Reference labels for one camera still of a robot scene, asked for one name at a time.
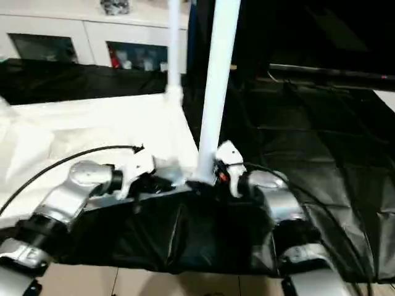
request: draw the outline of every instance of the shelf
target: shelf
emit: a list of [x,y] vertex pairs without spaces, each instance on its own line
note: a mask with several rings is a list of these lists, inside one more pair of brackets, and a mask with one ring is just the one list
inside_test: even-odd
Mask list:
[[[112,16],[104,13],[100,0],[0,0],[0,15],[168,27],[167,0],[131,0],[131,7],[128,15]],[[181,5],[182,30],[188,28],[189,7]]]

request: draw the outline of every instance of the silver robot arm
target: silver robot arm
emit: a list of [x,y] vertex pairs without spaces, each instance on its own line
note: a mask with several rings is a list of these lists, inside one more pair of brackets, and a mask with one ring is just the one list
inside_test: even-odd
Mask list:
[[243,158],[231,142],[216,155],[220,174],[234,198],[260,196],[273,222],[273,239],[286,296],[350,296],[331,258],[321,244],[320,233],[307,219],[289,190],[286,177],[267,171],[247,172]]
[[35,296],[41,286],[35,280],[58,254],[74,223],[92,196],[119,191],[125,197],[130,184],[154,170],[151,155],[138,152],[128,171],[90,161],[74,164],[67,179],[44,198],[25,221],[19,221],[13,238],[0,245],[0,296]]

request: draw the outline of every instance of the cabinet door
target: cabinet door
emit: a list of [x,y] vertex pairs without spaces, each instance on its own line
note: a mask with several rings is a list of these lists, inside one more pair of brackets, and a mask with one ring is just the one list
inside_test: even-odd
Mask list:
[[0,53],[6,58],[94,63],[79,20],[0,15]]
[[[96,65],[160,70],[167,64],[168,29],[85,22]],[[180,72],[186,73],[187,31],[180,30]]]

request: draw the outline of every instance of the wire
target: wire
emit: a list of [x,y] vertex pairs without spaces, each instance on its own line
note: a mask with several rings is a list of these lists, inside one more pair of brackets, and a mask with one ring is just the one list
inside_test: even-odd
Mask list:
[[[273,174],[274,176],[276,176],[277,178],[281,179],[285,184],[288,185],[289,188],[292,188],[292,187],[296,188],[299,191],[303,192],[305,195],[308,195],[311,199],[313,199],[320,207],[322,207],[324,209],[325,213],[329,216],[329,218],[332,220],[332,222],[336,225],[336,227],[343,234],[343,236],[346,239],[346,242],[349,244],[352,252],[354,253],[355,257],[357,258],[360,267],[363,269],[363,271],[365,273],[365,276],[367,278],[369,278],[367,269],[366,269],[365,265],[362,263],[361,256],[358,254],[358,251],[356,250],[354,244],[351,242],[350,238],[348,238],[348,236],[344,233],[342,227],[339,225],[339,223],[337,222],[337,220],[333,216],[333,214],[326,208],[326,205],[322,201],[320,201],[315,195],[313,195],[311,192],[309,192],[308,190],[304,189],[303,187],[297,185],[296,183],[293,183],[290,180],[284,178],[284,176],[282,176],[281,174],[277,173],[275,170],[273,170],[271,168],[268,168],[266,166],[258,165],[256,163],[251,163],[251,162],[232,163],[232,164],[227,165],[227,166],[228,167],[232,167],[232,166],[235,166],[235,165],[246,165],[246,166],[258,168],[258,169],[260,169],[262,171],[267,171],[267,172]],[[358,295],[363,295],[359,285],[353,284],[352,286],[353,286],[353,288],[355,289],[355,291],[357,292]],[[373,295],[374,295],[374,293],[373,293],[373,290],[372,290],[372,284],[369,281],[367,283],[367,296],[373,296]]]
[[277,83],[279,83],[279,81],[276,79],[276,78],[274,78],[273,77],[273,75],[272,74],[270,74],[270,72],[269,71],[267,71],[267,75],[269,75],[269,77],[274,81],[274,82],[277,82]]
[[90,154],[93,152],[97,152],[97,151],[102,151],[102,150],[111,150],[111,149],[132,149],[135,153],[137,153],[138,151],[140,151],[142,149],[142,147],[136,147],[136,146],[129,146],[129,145],[116,145],[116,146],[103,146],[103,147],[97,147],[94,149],[90,149],[90,150],[86,150],[86,151],[82,151],[79,152],[77,154],[73,154],[69,157],[66,157],[62,160],[59,160],[56,163],[53,163],[50,166],[47,166],[45,169],[39,171],[37,174],[35,174],[33,177],[31,177],[28,181],[26,181],[22,186],[20,186],[9,198],[8,200],[5,202],[5,204],[0,208],[0,216],[4,213],[4,211],[6,210],[6,208],[11,204],[12,201],[14,201],[14,199],[26,188],[28,187],[31,183],[33,183],[34,181],[36,181],[39,177],[41,177],[42,175],[44,175],[45,173],[47,173],[48,171],[50,171],[51,169],[58,167],[59,165],[68,162],[70,160],[73,160],[77,157],[80,157],[82,155],[86,155],[86,154]]

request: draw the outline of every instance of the white cabinet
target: white cabinet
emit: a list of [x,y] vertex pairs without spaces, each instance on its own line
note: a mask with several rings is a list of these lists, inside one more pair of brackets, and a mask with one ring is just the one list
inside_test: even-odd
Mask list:
[[[162,56],[164,55],[167,58],[166,47],[168,46],[169,34],[166,28],[97,22],[85,22],[85,27],[96,65],[111,67],[109,46],[111,46],[111,44],[116,46],[114,43],[121,43],[119,46],[123,46],[124,48],[126,48],[128,44],[132,44],[134,47],[137,47],[136,51],[139,50],[138,45],[142,44],[145,48],[140,47],[140,50],[145,50],[146,52],[155,52],[158,47],[163,47],[165,54],[162,52]],[[186,30],[180,30],[179,47],[180,72],[186,73]]]
[[79,64],[94,64],[93,55],[86,37],[84,24],[79,20],[0,15],[0,53],[6,58],[20,58],[13,35],[36,35],[44,39],[52,36],[69,39]]
[[[0,59],[164,69],[169,37],[167,0],[131,3],[130,14],[108,16],[99,0],[0,0]],[[189,3],[181,5],[182,73],[186,73],[189,8]]]

